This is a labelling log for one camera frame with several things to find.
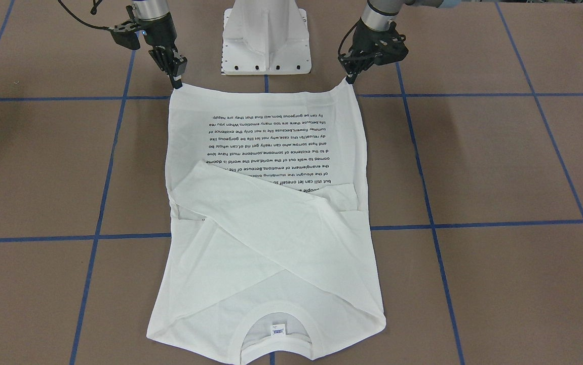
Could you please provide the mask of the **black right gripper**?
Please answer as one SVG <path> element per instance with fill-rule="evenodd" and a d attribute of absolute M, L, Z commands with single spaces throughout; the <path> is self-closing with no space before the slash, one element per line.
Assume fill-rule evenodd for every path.
<path fill-rule="evenodd" d="M 143 32 L 145 41 L 152 46 L 148 52 L 159 69 L 171 77 L 173 88 L 181 88 L 187 58 L 180 55 L 176 48 L 176 31 L 171 14 L 167 13 L 159 19 L 142 19 L 135 15 L 110 28 L 111 37 L 116 44 L 134 50 L 140 48 L 136 34 L 138 31 Z"/>

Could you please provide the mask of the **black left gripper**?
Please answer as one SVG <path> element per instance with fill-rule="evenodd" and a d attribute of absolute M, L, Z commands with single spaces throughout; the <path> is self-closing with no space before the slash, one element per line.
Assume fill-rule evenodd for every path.
<path fill-rule="evenodd" d="M 338 46 L 338 62 L 346 72 L 346 81 L 354 85 L 359 74 L 372 65 L 386 65 L 402 61 L 409 53 L 406 36 L 396 30 L 396 22 L 384 31 L 372 30 L 361 19 L 347 32 Z M 353 42 L 346 53 L 341 48 L 354 31 Z"/>

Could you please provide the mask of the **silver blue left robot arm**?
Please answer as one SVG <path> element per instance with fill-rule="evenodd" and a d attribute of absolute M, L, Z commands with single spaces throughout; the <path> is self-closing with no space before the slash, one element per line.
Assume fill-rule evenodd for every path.
<path fill-rule="evenodd" d="M 373 65 L 402 61 L 409 53 L 405 35 L 396 30 L 395 18 L 403 5 L 453 8 L 460 1 L 367 1 L 361 18 L 338 46 L 338 62 L 353 85 L 358 75 Z"/>

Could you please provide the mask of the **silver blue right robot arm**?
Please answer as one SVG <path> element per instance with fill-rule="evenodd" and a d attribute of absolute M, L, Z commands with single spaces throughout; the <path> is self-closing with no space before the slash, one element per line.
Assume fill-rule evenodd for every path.
<path fill-rule="evenodd" d="M 173 88 L 182 86 L 187 58 L 178 53 L 176 30 L 166 1 L 133 1 L 126 7 L 130 19 L 110 29 L 116 44 L 139 49 L 138 33 L 152 46 L 150 53 L 159 69 L 165 72 Z"/>

